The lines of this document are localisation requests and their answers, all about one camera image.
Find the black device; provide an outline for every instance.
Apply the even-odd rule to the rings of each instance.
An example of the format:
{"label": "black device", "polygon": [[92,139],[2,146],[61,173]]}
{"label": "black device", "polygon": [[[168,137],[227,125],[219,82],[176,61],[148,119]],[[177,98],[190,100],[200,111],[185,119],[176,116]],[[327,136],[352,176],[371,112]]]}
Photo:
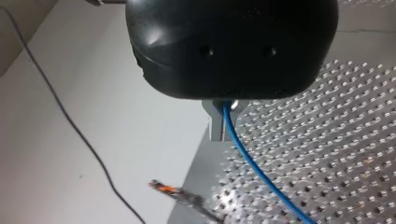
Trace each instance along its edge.
{"label": "black device", "polygon": [[338,23],[337,0],[125,4],[146,81],[185,99],[275,99],[303,91],[317,77]]}

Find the blue cable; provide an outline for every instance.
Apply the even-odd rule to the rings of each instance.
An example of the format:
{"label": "blue cable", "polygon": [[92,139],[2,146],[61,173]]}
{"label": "blue cable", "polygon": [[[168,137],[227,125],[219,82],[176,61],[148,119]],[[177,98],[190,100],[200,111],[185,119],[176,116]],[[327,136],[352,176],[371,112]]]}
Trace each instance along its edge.
{"label": "blue cable", "polygon": [[231,103],[225,103],[223,107],[223,115],[225,122],[227,124],[227,129],[228,132],[230,133],[231,138],[233,139],[233,143],[236,144],[238,147],[239,151],[241,152],[242,156],[245,158],[245,160],[250,164],[250,166],[253,168],[254,172],[264,181],[266,185],[270,188],[270,190],[275,193],[280,200],[297,216],[306,224],[315,224],[316,222],[313,221],[308,215],[306,215],[300,208],[298,208],[285,194],[280,191],[275,184],[264,174],[262,169],[257,165],[257,163],[248,155],[247,150],[245,149],[244,145],[242,142],[239,140],[238,136],[236,135],[235,128],[233,127],[233,123],[231,122],[230,118],[230,107]]}

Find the perforated metal plate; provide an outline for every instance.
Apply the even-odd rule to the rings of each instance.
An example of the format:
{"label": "perforated metal plate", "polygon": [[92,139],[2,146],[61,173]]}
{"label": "perforated metal plate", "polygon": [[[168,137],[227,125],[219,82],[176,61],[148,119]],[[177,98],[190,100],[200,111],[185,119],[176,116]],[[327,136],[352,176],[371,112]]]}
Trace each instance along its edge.
{"label": "perforated metal plate", "polygon": [[[396,223],[396,0],[339,2],[317,82],[292,98],[251,102],[237,132],[318,223]],[[184,188],[226,223],[298,222],[228,143],[203,140]],[[205,219],[177,206],[169,223]]]}
{"label": "perforated metal plate", "polygon": [[[255,101],[237,130],[250,155],[318,223],[396,218],[396,67],[327,63],[293,98]],[[295,216],[237,150],[215,208],[229,223],[293,223]]]}

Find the metal clip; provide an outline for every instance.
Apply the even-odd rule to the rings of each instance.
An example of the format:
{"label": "metal clip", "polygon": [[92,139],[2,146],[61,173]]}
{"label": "metal clip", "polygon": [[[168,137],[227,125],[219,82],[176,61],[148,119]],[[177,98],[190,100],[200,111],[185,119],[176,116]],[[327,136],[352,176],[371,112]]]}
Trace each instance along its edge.
{"label": "metal clip", "polygon": [[[237,100],[233,102],[231,107],[231,120],[235,126],[236,119],[248,106],[249,100]],[[231,137],[226,131],[226,125],[222,114],[224,101],[202,101],[202,106],[210,116],[209,136],[212,142],[231,141]]]}
{"label": "metal clip", "polygon": [[196,212],[210,219],[211,221],[219,224],[223,223],[220,218],[216,217],[203,207],[203,199],[199,195],[189,193],[184,189],[178,189],[172,186],[164,185],[158,180],[152,180],[148,185],[153,189],[156,189],[159,192],[175,199],[177,203],[194,209]]}

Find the white background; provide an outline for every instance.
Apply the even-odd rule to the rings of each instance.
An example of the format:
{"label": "white background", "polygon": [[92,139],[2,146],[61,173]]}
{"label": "white background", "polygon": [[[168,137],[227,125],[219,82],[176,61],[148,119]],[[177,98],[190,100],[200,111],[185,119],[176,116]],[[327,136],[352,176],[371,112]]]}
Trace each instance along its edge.
{"label": "white background", "polygon": [[[207,115],[143,79],[124,18],[124,6],[61,0],[30,46],[126,200],[166,223],[173,202],[147,183],[182,185]],[[24,53],[0,79],[0,223],[139,223]]]}

